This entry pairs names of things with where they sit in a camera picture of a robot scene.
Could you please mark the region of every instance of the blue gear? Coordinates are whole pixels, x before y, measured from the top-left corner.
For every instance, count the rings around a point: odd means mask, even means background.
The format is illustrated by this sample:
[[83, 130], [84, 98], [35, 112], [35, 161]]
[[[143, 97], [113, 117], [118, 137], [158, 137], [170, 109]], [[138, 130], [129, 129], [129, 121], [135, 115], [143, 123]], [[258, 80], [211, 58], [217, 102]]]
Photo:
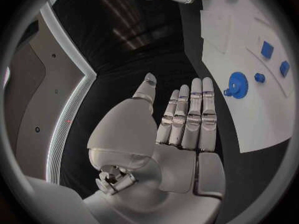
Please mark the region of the blue gear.
[[241, 72], [235, 72], [229, 78], [229, 88], [224, 91], [225, 96], [233, 96], [241, 99], [246, 96], [248, 91], [248, 81]]

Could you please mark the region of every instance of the blue cube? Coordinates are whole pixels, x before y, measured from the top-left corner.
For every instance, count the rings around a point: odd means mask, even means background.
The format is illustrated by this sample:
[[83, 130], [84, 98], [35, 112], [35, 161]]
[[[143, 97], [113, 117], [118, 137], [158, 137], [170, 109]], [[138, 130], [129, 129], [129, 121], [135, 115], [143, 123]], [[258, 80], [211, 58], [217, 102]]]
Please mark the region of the blue cube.
[[287, 61], [284, 61], [282, 62], [281, 66], [280, 66], [280, 71], [281, 71], [281, 74], [283, 77], [286, 77], [286, 75], [288, 74], [289, 72], [289, 69], [290, 69], [290, 65]]
[[270, 43], [264, 41], [261, 54], [264, 57], [266, 57], [267, 59], [270, 59], [272, 56], [273, 50], [274, 50], [274, 47]]

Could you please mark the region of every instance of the led light strip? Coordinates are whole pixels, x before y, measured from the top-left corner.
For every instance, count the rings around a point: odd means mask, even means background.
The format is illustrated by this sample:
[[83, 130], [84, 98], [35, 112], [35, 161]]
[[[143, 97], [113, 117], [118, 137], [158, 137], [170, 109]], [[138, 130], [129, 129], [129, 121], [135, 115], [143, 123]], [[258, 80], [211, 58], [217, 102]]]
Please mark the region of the led light strip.
[[59, 119], [57, 120], [49, 146], [46, 163], [46, 181], [59, 184], [61, 157], [72, 120], [74, 120], [77, 111], [95, 81], [97, 74], [64, 31], [58, 18], [54, 14], [51, 5], [47, 2], [40, 12], [56, 41], [78, 69], [85, 75], [66, 102]]

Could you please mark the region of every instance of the blue plastic part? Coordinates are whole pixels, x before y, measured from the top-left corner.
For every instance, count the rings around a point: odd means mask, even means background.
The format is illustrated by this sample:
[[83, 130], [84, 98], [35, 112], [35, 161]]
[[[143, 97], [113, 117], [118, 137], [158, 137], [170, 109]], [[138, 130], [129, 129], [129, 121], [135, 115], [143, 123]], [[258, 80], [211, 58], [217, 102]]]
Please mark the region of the blue plastic part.
[[256, 73], [256, 74], [254, 75], [254, 79], [255, 79], [257, 82], [260, 82], [260, 83], [263, 83], [263, 82], [265, 82], [265, 80], [266, 80], [265, 76], [264, 76], [263, 74], [261, 74], [261, 73]]
[[225, 96], [233, 96], [241, 99], [246, 96], [248, 91], [248, 81], [246, 76], [241, 72], [234, 72], [229, 78], [229, 88], [223, 93]]
[[282, 62], [281, 66], [280, 66], [280, 71], [281, 71], [281, 74], [283, 77], [286, 77], [286, 75], [288, 74], [289, 72], [289, 69], [290, 69], [290, 65], [287, 61], [284, 61]]
[[274, 50], [274, 47], [270, 43], [264, 41], [264, 44], [263, 44], [263, 47], [261, 50], [261, 54], [264, 57], [270, 59], [272, 56], [273, 50]]

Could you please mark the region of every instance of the blue object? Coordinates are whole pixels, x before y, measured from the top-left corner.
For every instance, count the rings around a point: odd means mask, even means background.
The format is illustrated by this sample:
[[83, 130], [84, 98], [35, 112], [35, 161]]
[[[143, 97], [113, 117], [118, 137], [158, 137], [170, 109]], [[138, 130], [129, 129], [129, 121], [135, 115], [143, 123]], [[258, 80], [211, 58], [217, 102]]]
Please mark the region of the blue object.
[[257, 82], [260, 82], [260, 83], [263, 83], [263, 82], [265, 82], [265, 76], [263, 75], [263, 74], [261, 74], [261, 73], [256, 73], [255, 75], [254, 75], [254, 79], [257, 81]]
[[268, 42], [264, 41], [261, 54], [264, 57], [270, 59], [272, 56], [273, 50], [274, 50], [274, 47], [271, 44], [269, 44]]
[[241, 72], [234, 72], [229, 78], [229, 88], [224, 91], [225, 96], [233, 96], [241, 99], [246, 96], [248, 91], [248, 81]]
[[281, 66], [280, 66], [280, 71], [281, 71], [281, 74], [283, 77], [286, 77], [286, 75], [288, 74], [289, 72], [289, 69], [290, 69], [290, 65], [287, 61], [284, 61], [282, 62]]

